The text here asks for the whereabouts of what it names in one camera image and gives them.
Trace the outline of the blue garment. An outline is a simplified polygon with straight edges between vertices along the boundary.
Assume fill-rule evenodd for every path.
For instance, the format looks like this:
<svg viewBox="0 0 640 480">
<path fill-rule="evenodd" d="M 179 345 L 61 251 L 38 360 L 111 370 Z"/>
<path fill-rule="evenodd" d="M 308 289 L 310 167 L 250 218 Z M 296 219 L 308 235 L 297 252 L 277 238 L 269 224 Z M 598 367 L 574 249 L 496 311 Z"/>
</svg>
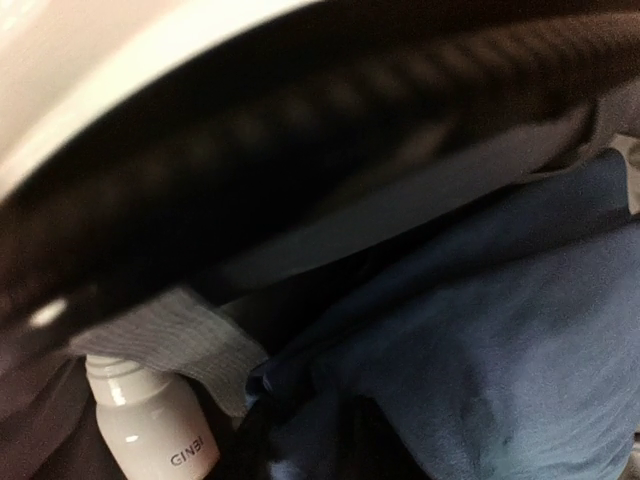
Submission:
<svg viewBox="0 0 640 480">
<path fill-rule="evenodd" d="M 615 479 L 639 423 L 621 155 L 524 185 L 330 307 L 252 376 L 270 479 Z"/>
</svg>

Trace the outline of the yellow Pikachu hard-shell suitcase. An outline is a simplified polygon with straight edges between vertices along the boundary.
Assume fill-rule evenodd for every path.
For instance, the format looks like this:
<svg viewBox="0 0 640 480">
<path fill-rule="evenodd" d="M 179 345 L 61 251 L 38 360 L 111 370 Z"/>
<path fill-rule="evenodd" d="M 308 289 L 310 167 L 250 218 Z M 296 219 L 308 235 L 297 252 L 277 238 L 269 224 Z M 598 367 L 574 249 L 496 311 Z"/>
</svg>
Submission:
<svg viewBox="0 0 640 480">
<path fill-rule="evenodd" d="M 1 475 L 128 479 L 70 341 L 185 288 L 268 358 L 204 479 L 270 479 L 253 374 L 464 217 L 607 151 L 639 223 L 635 1 L 320 1 L 68 135 L 1 197 Z"/>
</svg>

